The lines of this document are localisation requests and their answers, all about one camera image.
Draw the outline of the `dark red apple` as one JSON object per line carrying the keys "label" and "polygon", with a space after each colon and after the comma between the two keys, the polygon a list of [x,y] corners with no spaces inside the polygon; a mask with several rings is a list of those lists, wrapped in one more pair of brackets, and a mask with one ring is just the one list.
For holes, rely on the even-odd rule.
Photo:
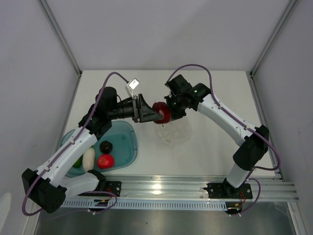
{"label": "dark red apple", "polygon": [[171,120],[171,111],[165,102],[155,102],[152,108],[162,115],[162,119],[154,121],[156,124],[166,124]]}

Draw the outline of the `clear zip top bag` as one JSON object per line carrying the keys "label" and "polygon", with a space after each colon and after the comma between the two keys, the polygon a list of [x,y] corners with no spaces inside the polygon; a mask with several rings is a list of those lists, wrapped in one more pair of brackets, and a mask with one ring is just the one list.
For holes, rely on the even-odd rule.
{"label": "clear zip top bag", "polygon": [[153,124],[157,138],[171,149],[180,146],[192,137],[190,121],[183,117],[165,124]]}

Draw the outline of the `bright red tomato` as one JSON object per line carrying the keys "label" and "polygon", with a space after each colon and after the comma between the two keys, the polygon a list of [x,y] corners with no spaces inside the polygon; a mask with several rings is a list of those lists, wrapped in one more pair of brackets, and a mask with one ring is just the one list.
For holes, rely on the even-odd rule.
{"label": "bright red tomato", "polygon": [[103,154],[97,160],[97,165],[100,169],[111,168],[114,166],[114,158],[110,154]]}

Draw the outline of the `white radish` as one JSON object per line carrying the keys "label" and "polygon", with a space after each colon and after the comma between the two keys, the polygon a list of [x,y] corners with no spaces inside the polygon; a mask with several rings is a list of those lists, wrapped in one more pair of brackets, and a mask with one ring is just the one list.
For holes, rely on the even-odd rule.
{"label": "white radish", "polygon": [[84,152],[82,158],[82,167],[84,172],[88,172],[89,170],[93,169],[94,161],[95,161],[95,150],[93,147],[90,147]]}

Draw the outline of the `green orange mango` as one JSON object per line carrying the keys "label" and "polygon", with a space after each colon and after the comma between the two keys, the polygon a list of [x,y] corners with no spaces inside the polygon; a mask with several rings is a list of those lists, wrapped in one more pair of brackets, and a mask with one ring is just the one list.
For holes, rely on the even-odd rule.
{"label": "green orange mango", "polygon": [[73,164],[73,168],[80,168],[82,165],[82,157],[80,157],[74,164]]}

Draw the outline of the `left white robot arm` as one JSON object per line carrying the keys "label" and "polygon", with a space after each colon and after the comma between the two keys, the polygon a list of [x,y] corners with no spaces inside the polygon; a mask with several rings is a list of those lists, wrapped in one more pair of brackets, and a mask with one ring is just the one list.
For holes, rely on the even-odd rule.
{"label": "left white robot arm", "polygon": [[91,191],[100,196],[106,191],[106,177],[96,170],[88,170],[69,186],[61,182],[74,163],[112,127],[114,119],[131,118],[135,123],[161,120],[163,117],[150,107],[142,94],[117,101],[113,87],[101,88],[88,113],[79,122],[72,137],[37,169],[22,173],[25,198],[22,212],[26,216],[26,202],[31,199],[41,210],[53,213],[67,197]]}

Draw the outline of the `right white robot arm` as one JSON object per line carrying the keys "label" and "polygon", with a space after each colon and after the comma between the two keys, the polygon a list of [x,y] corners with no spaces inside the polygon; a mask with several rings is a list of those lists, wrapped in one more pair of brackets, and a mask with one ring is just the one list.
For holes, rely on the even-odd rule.
{"label": "right white robot arm", "polygon": [[234,165],[223,181],[223,191],[228,197],[235,197],[252,173],[255,165],[268,151],[269,130],[264,125],[256,127],[244,122],[224,106],[213,92],[203,83],[192,86],[190,83],[166,82],[170,93],[165,97],[174,117],[185,116],[187,108],[208,117],[222,128],[238,145],[233,154]]}

